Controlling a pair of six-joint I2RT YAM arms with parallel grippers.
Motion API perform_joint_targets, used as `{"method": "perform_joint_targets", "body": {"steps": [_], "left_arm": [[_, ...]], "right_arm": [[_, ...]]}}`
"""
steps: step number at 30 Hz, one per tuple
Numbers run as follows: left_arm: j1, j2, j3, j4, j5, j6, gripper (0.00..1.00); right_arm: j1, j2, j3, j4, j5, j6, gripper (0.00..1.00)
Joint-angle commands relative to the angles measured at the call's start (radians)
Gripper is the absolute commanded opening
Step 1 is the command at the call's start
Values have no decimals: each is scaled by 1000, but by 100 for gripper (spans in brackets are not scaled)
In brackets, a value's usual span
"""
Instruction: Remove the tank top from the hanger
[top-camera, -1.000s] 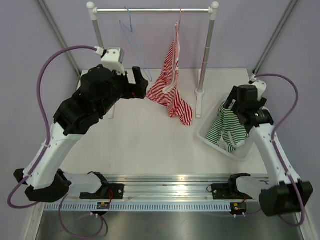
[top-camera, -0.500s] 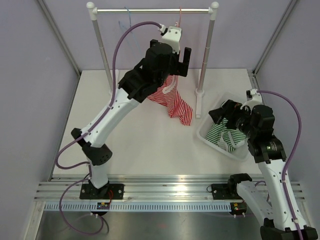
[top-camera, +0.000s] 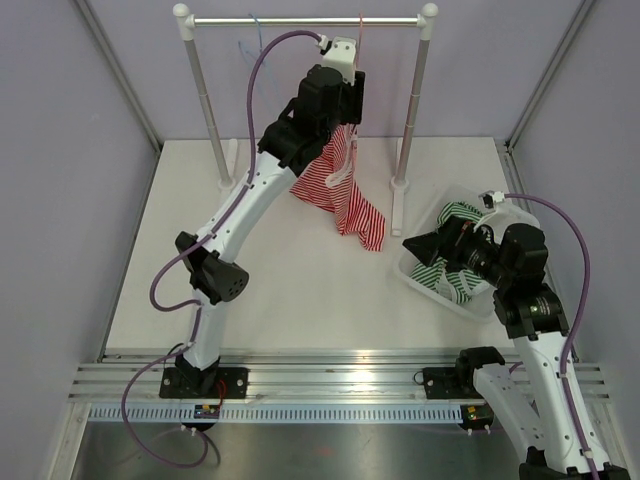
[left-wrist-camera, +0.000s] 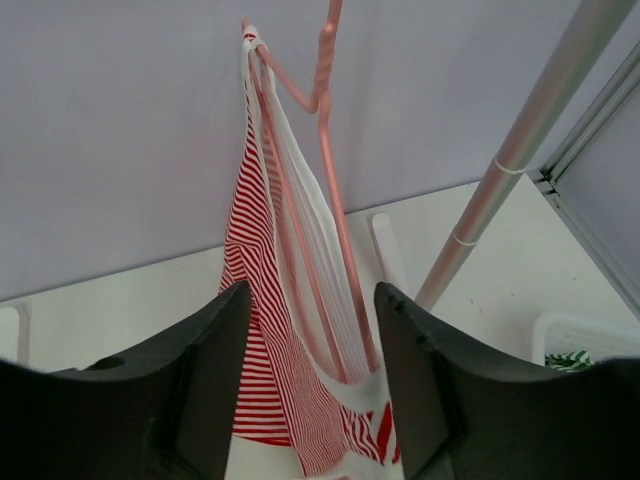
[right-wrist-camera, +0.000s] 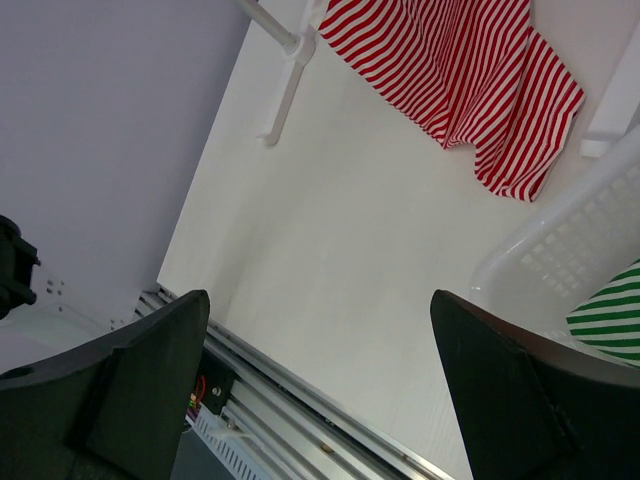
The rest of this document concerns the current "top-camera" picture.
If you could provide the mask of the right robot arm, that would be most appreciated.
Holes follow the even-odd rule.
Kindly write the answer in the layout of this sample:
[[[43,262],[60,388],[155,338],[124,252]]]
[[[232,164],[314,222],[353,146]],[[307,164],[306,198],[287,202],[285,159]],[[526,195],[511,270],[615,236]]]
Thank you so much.
[[[526,370],[534,399],[514,384],[493,347],[461,351],[454,384],[480,395],[520,458],[522,479],[627,479],[612,463],[594,429],[569,359],[570,328],[559,297],[545,281],[544,233],[526,223],[509,225],[499,242],[488,227],[459,217],[403,246],[421,264],[442,258],[493,287],[494,310]]]

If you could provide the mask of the blue wire hanger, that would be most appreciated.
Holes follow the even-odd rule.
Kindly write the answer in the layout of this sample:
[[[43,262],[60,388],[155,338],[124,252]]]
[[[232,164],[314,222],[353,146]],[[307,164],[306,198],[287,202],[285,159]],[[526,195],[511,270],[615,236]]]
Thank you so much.
[[[258,18],[253,13],[249,13],[248,17],[253,21],[255,25],[256,36],[257,36],[257,47],[255,49],[252,49],[248,47],[247,44],[241,40],[237,42],[237,46],[245,65],[249,70],[252,70],[256,61],[258,60],[259,55],[263,52],[264,39],[262,34],[261,23],[258,20]],[[279,106],[281,104],[282,97],[280,95],[280,91],[279,91],[276,79],[273,75],[273,72],[270,68],[270,65],[266,60],[262,62],[261,69],[269,83],[269,94],[267,94],[266,89],[261,86],[258,87],[259,94],[261,95],[264,102],[267,102],[267,100],[271,98],[274,101],[274,104],[276,106]]]

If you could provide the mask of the red striped tank top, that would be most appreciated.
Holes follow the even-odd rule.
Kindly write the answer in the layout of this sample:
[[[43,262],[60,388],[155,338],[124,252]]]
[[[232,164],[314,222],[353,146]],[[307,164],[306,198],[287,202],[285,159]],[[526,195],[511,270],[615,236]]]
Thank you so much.
[[[355,235],[367,251],[383,249],[386,218],[362,193],[356,179],[358,131],[343,125],[333,133],[321,155],[290,188],[297,199],[334,216],[337,232]]]

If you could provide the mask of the green striped tank top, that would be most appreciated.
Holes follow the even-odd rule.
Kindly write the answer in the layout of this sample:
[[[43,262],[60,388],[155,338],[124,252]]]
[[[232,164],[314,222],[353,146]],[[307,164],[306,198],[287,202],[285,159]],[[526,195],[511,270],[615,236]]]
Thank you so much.
[[[437,216],[437,226],[441,227],[450,217],[477,222],[483,213],[475,206],[461,201],[447,203]],[[410,278],[455,304],[464,304],[486,291],[490,285],[469,270],[449,272],[446,261],[438,258],[432,266],[416,264]]]

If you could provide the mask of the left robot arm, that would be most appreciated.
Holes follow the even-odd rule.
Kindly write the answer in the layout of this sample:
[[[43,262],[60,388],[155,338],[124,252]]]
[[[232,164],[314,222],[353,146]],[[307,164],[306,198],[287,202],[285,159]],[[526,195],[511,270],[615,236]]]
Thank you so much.
[[[236,258],[273,201],[293,186],[323,152],[334,132],[362,120],[366,75],[347,79],[314,65],[297,95],[254,145],[246,177],[197,233],[181,232],[175,245],[189,273],[195,308],[192,332],[170,368],[164,398],[205,398],[221,392],[218,372],[226,307],[247,287]]]

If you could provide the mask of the red wire hanger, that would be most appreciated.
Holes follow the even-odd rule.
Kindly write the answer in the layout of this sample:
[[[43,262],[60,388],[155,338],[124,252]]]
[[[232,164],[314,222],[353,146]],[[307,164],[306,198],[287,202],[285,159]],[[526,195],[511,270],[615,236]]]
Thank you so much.
[[[358,24],[358,38],[356,42],[356,54],[355,54],[355,67],[358,70],[360,66],[360,55],[362,50],[362,40],[364,33],[364,15],[363,12],[359,12],[359,24]]]

